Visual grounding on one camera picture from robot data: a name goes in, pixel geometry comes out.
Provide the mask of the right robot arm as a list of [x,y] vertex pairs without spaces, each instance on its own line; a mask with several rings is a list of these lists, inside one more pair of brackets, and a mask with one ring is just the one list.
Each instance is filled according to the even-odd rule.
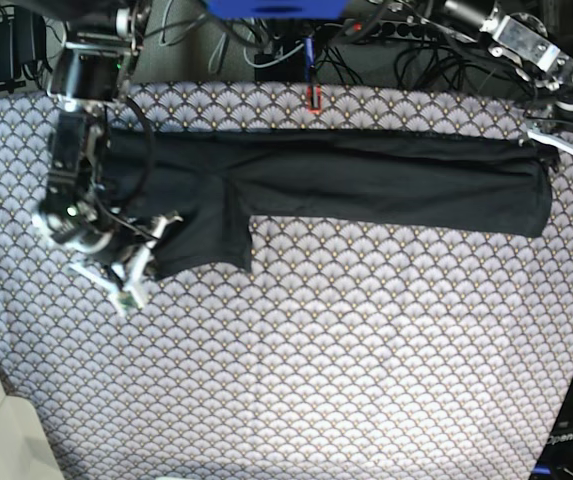
[[[63,13],[62,52],[47,87],[62,107],[49,139],[50,167],[33,224],[51,244],[82,255],[70,270],[103,289],[116,312],[143,308],[143,279],[153,250],[178,214],[148,222],[129,212],[155,168],[155,136],[128,95],[152,4],[149,1],[79,1]],[[108,108],[126,105],[144,130],[142,171],[133,188],[117,195],[103,179],[110,152]]]

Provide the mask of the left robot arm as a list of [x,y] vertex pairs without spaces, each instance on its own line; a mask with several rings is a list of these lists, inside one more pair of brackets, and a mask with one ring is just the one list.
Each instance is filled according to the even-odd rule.
[[573,36],[551,38],[527,13],[506,12],[498,1],[429,1],[425,19],[440,27],[451,46],[480,45],[533,89],[524,107],[527,138],[573,157]]

